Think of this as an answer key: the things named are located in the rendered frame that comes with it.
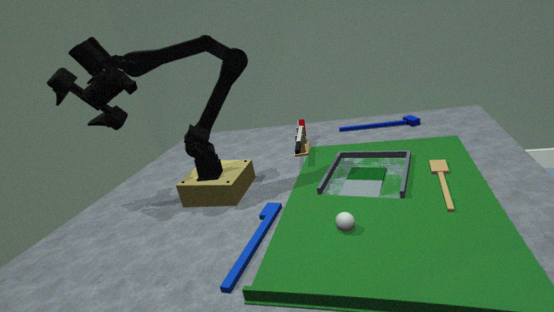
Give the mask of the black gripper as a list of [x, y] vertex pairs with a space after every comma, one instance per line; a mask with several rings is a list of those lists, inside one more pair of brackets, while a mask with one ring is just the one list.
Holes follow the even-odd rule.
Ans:
[[101, 92], [98, 85], [96, 85], [96, 80], [83, 90], [79, 85], [74, 83], [76, 78], [75, 75], [65, 68], [59, 68], [54, 75], [49, 78], [47, 85], [53, 88], [52, 90], [57, 93], [56, 105], [60, 105], [69, 92], [74, 93], [97, 111], [100, 110], [103, 112], [91, 122], [88, 122], [87, 125], [106, 125], [114, 130], [118, 130], [124, 124], [128, 115], [127, 112], [116, 105], [114, 107], [108, 106], [108, 103], [115, 97]]

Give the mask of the white golf ball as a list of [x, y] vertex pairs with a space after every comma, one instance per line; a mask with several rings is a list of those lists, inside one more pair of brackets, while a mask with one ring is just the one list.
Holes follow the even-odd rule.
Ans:
[[351, 213], [340, 212], [336, 215], [334, 223], [338, 230], [349, 232], [355, 227], [355, 217]]

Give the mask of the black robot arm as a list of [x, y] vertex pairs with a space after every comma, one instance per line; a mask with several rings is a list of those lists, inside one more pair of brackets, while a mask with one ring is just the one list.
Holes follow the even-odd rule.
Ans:
[[202, 52], [208, 52], [222, 60], [220, 78], [199, 123], [189, 125], [184, 143], [186, 153], [195, 158], [199, 176], [197, 181], [218, 180], [223, 169], [209, 138], [232, 85], [247, 67], [248, 58], [243, 50], [229, 49], [209, 35], [202, 35], [159, 50], [131, 51], [124, 56], [111, 56], [95, 37], [89, 37], [81, 44], [76, 44], [69, 55], [93, 76], [88, 85], [96, 80], [101, 92], [116, 97], [122, 90], [132, 95], [138, 89], [136, 81], [127, 75], [138, 77], [164, 63]]

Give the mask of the green flat mat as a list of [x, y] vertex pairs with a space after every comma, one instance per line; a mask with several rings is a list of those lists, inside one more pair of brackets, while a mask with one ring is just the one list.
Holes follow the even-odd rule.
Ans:
[[[411, 150], [405, 199], [318, 194], [338, 152]], [[445, 159], [455, 212], [429, 161]], [[393, 194], [388, 194], [393, 195]], [[355, 217], [349, 232], [334, 223]], [[255, 287], [408, 295], [554, 310], [554, 285], [457, 135], [310, 147]]]

